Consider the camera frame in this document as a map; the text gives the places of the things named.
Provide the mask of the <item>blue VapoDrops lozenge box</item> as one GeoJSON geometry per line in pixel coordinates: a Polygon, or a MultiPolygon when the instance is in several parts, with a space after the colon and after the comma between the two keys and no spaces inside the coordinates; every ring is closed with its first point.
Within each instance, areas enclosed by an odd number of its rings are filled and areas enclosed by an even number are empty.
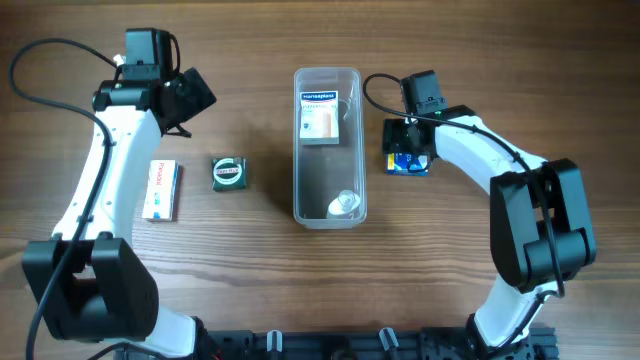
{"type": "Polygon", "coordinates": [[[387,155],[386,174],[397,176],[426,176],[432,165],[428,155],[391,153],[387,155]]]}

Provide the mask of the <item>clear plastic container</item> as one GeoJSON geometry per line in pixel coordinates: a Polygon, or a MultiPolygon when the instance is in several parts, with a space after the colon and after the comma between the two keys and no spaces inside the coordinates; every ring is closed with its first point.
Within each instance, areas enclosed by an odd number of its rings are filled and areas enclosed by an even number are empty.
{"type": "Polygon", "coordinates": [[[294,75],[294,209],[296,221],[317,230],[348,229],[367,216],[366,159],[360,73],[351,67],[301,68],[294,75]],[[339,143],[303,145],[300,94],[337,91],[339,143]],[[361,197],[354,219],[327,219],[328,205],[341,191],[361,197]]]}

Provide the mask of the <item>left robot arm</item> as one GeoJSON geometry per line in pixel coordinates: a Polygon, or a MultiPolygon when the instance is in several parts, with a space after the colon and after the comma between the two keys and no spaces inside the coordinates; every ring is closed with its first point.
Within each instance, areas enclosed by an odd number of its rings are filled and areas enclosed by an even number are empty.
{"type": "Polygon", "coordinates": [[[112,79],[86,116],[94,133],[72,200],[46,241],[32,241],[22,268],[37,301],[25,355],[40,326],[58,340],[99,343],[123,358],[209,359],[203,322],[159,302],[157,284],[132,249],[139,192],[161,139],[215,102],[195,69],[182,69],[176,37],[132,28],[112,79]]]}

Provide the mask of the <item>small white bottle clear cap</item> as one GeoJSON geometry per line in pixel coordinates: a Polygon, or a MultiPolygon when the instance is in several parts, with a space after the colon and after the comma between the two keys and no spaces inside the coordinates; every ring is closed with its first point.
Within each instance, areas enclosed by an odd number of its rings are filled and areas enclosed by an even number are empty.
{"type": "Polygon", "coordinates": [[[359,215],[361,197],[351,190],[343,190],[330,202],[327,219],[354,219],[359,215]]]}

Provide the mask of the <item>white Hansaplast plaster box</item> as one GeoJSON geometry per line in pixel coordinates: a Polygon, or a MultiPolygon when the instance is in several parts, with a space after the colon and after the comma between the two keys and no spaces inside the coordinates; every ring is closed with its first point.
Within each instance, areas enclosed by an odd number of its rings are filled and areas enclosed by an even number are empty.
{"type": "Polygon", "coordinates": [[[300,94],[299,137],[303,145],[339,143],[339,100],[337,91],[300,94]]]}

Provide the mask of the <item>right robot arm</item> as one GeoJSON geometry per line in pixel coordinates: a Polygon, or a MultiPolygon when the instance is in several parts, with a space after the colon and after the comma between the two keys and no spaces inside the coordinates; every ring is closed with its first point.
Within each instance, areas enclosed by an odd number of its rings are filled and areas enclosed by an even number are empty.
{"type": "Polygon", "coordinates": [[[441,159],[490,200],[490,252],[498,272],[467,322],[467,350],[491,359],[530,344],[530,325],[551,297],[596,258],[582,176],[569,159],[548,161],[514,146],[470,108],[451,107],[429,70],[398,80],[403,111],[384,123],[387,171],[425,176],[441,159]]]}

